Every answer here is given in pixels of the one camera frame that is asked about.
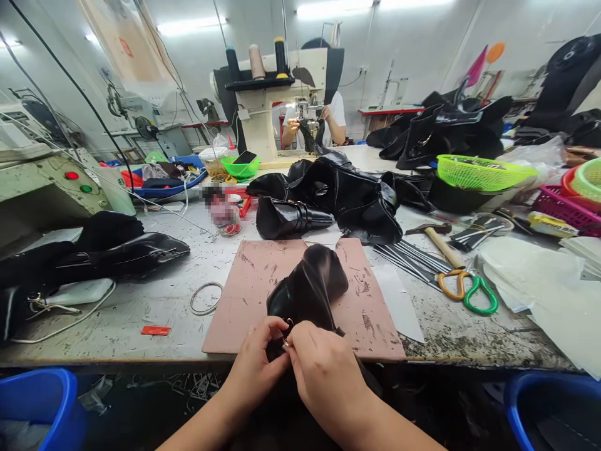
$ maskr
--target ceiling light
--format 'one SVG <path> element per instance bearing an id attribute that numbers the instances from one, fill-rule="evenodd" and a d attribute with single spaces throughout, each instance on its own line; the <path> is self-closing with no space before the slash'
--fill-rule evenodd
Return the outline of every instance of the ceiling light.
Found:
<path id="1" fill-rule="evenodd" d="M 319 3 L 307 3 L 299 6 L 296 14 L 299 19 L 322 19 L 332 16 L 345 16 L 360 13 L 372 7 L 374 0 L 334 0 Z"/>
<path id="2" fill-rule="evenodd" d="M 11 41 L 10 39 L 7 39 L 6 42 L 8 45 L 10 45 L 10 47 L 16 47 L 16 46 L 20 46 L 23 44 L 21 41 Z M 4 45 L 4 43 L 2 41 L 0 41 L 0 48 L 4 48 L 4 47 L 6 47 L 6 46 Z"/>
<path id="3" fill-rule="evenodd" d="M 453 0 L 381 0 L 380 6 L 383 9 L 409 9 L 442 5 L 451 2 Z"/>
<path id="4" fill-rule="evenodd" d="M 205 19 L 169 22 L 157 26 L 157 29 L 163 36 L 179 36 L 182 34 L 188 34 L 198 28 L 225 24 L 226 22 L 227 20 L 225 17 L 219 16 L 219 19 L 217 19 L 217 17 L 211 17 Z"/>

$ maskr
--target hammer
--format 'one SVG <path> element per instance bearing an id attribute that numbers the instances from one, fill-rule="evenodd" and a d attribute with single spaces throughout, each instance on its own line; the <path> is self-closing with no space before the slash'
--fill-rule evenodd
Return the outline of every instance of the hammer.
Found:
<path id="1" fill-rule="evenodd" d="M 447 234 L 453 230 L 453 226 L 448 222 L 445 222 L 442 225 L 439 224 L 423 224 L 415 229 L 411 229 L 405 232 L 405 235 L 414 235 L 417 233 L 425 233 L 427 234 L 434 244 L 438 246 L 438 249 L 444 254 L 444 256 L 449 260 L 451 265 L 457 269 L 465 268 L 465 265 L 461 261 L 461 259 L 457 256 L 457 254 L 449 247 L 447 243 L 440 238 L 439 233 Z"/>

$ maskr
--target pink cutting board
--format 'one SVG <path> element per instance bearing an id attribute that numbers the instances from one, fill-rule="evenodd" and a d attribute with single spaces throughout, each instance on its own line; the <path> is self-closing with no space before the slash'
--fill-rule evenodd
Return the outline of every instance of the pink cutting board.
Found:
<path id="1" fill-rule="evenodd" d="M 267 297 L 307 249 L 303 240 L 242 241 L 202 346 L 206 353 L 237 354 L 249 326 L 267 314 Z M 336 253 L 349 290 L 332 302 L 336 326 L 355 354 L 371 361 L 406 358 L 382 291 L 359 239 L 341 239 Z"/>

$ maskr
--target thread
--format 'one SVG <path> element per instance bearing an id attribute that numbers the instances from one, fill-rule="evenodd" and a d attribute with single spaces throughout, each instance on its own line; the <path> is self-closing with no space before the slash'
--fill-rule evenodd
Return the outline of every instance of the thread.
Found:
<path id="1" fill-rule="evenodd" d="M 230 68 L 232 81 L 240 81 L 240 67 L 238 66 L 236 50 L 233 47 L 228 47 L 225 49 L 225 57 L 227 58 L 227 66 Z"/>
<path id="2" fill-rule="evenodd" d="M 265 68 L 263 67 L 263 58 L 261 50 L 256 44 L 251 44 L 249 47 L 250 73 L 253 80 L 265 79 Z"/>
<path id="3" fill-rule="evenodd" d="M 283 38 L 275 39 L 275 67 L 277 68 L 276 78 L 288 78 L 288 67 L 286 67 L 286 54 Z"/>

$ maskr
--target hand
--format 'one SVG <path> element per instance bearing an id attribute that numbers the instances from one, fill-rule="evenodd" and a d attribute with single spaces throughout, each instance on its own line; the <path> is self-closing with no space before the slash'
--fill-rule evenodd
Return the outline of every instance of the hand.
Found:
<path id="1" fill-rule="evenodd" d="M 257 327 L 251 327 L 240 346 L 240 351 L 223 387 L 228 402 L 239 406 L 245 413 L 258 407 L 290 365 L 284 353 L 269 363 L 265 348 L 271 340 L 282 337 L 289 325 L 277 316 L 266 316 Z"/>
<path id="2" fill-rule="evenodd" d="M 374 398 L 347 341 L 303 321 L 287 338 L 300 399 L 339 445 L 369 427 Z"/>
<path id="3" fill-rule="evenodd" d="M 291 136 L 296 135 L 296 132 L 299 131 L 299 127 L 301 126 L 301 123 L 299 122 L 298 118 L 293 118 L 293 119 L 288 119 L 288 124 L 285 127 L 285 130 L 290 133 Z"/>
<path id="4" fill-rule="evenodd" d="M 330 109 L 329 105 L 326 105 L 324 107 L 324 109 L 321 111 L 321 118 L 323 120 L 328 120 L 328 119 L 330 119 L 331 115 L 332 115 L 332 110 Z"/>

